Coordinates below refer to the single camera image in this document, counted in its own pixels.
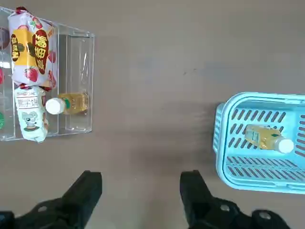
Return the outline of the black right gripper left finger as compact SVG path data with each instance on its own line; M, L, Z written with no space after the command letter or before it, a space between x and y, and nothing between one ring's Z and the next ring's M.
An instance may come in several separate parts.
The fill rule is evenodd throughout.
M102 195L102 174L84 171L60 198L37 204L31 211L15 216L0 212L2 229L83 229Z

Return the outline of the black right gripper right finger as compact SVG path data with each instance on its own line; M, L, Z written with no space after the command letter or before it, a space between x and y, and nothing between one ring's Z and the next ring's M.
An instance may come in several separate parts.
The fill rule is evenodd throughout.
M180 195L190 229L289 229L278 214L254 210L244 214L231 201L214 197L198 170L180 175Z

